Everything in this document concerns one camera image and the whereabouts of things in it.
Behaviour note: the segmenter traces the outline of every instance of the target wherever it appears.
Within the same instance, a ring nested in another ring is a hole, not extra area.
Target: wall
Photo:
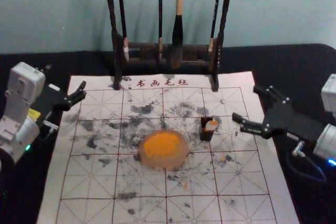
[[[215,0],[183,1],[184,42],[207,44]],[[124,2],[128,38],[156,42],[158,0]],[[175,0],[163,3],[164,42],[171,42]],[[119,8],[116,15],[121,32]],[[111,50],[110,30],[106,0],[0,0],[0,54]],[[336,48],[336,0],[231,0],[225,46],[296,43]]]

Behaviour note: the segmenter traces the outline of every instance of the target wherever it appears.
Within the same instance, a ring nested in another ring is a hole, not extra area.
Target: black table
[[[111,74],[110,52],[66,52],[49,54],[0,55],[0,94],[5,92],[11,67],[24,61],[35,67],[52,63],[49,80],[67,90],[71,75]],[[295,109],[323,123],[335,124],[324,112],[321,88],[329,75],[336,72],[336,50],[321,44],[225,48],[220,73],[253,71],[258,84],[273,84],[292,98]],[[126,74],[155,74],[154,68],[137,66]],[[264,108],[268,103],[262,100]],[[0,95],[0,115],[5,98]],[[52,119],[59,123],[61,114]],[[15,169],[0,177],[0,223],[35,223],[43,197],[47,171],[56,137],[47,142],[35,141]],[[275,137],[279,160],[301,223],[335,223],[336,167],[314,161],[324,170],[328,182],[319,185],[301,179],[286,165],[285,155],[293,146]]]

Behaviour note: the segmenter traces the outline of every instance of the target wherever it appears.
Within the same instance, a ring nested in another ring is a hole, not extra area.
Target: white paper
[[[208,76],[72,76],[69,93],[87,97],[63,114],[38,223],[299,223],[272,139],[239,131],[233,112],[261,122],[251,72]],[[220,124],[199,140],[201,116]],[[183,167],[153,170],[137,143],[153,130],[181,132]]]

